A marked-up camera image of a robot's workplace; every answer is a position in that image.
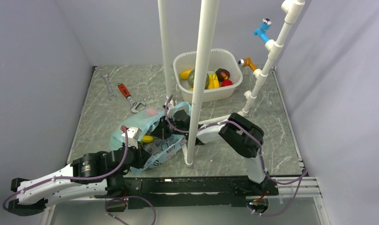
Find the light blue plastic bag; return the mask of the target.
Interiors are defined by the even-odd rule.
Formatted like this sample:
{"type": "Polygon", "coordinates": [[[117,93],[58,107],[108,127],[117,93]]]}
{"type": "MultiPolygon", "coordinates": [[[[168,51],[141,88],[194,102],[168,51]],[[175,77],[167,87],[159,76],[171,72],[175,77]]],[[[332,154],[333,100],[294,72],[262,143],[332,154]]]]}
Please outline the light blue plastic bag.
{"type": "Polygon", "coordinates": [[[186,147],[186,131],[191,106],[179,103],[175,108],[145,109],[118,125],[111,135],[109,147],[113,153],[126,155],[118,164],[123,173],[139,175],[147,169],[166,163],[186,147]]]}

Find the green netted fake melon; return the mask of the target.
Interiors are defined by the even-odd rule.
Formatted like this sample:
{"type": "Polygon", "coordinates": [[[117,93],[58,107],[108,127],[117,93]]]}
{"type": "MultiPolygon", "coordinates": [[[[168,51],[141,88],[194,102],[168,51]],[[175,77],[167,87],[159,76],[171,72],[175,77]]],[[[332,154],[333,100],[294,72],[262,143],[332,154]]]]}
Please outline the green netted fake melon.
{"type": "MultiPolygon", "coordinates": [[[[190,73],[188,79],[187,79],[187,82],[191,88],[194,87],[194,79],[195,79],[195,70],[193,69],[192,72],[190,73]]],[[[208,85],[209,85],[209,75],[206,74],[205,89],[208,88],[208,85]]]]}

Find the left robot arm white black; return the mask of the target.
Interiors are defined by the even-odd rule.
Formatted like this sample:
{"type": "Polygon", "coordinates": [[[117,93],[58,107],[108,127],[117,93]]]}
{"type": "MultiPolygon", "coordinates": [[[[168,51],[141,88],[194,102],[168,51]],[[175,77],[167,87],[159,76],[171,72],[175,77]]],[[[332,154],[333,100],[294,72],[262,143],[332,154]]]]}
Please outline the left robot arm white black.
{"type": "Polygon", "coordinates": [[[4,210],[24,217],[39,214],[59,202],[89,195],[120,197],[130,184],[124,175],[130,168],[142,169],[151,154],[142,147],[86,153],[56,172],[35,180],[15,178],[13,194],[2,204],[4,210]]]}

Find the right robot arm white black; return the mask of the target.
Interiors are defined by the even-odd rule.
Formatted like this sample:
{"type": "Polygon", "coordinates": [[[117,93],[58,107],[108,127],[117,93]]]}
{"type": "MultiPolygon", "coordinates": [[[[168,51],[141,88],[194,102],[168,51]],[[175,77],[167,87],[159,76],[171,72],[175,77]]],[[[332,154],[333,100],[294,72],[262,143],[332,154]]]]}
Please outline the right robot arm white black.
{"type": "MultiPolygon", "coordinates": [[[[190,116],[179,110],[172,117],[162,116],[151,136],[166,139],[172,135],[189,137],[190,116]]],[[[263,144],[264,131],[239,115],[232,113],[227,119],[198,126],[195,145],[225,141],[236,153],[244,158],[247,167],[249,189],[259,195],[267,188],[265,169],[258,155],[263,144]]]]}

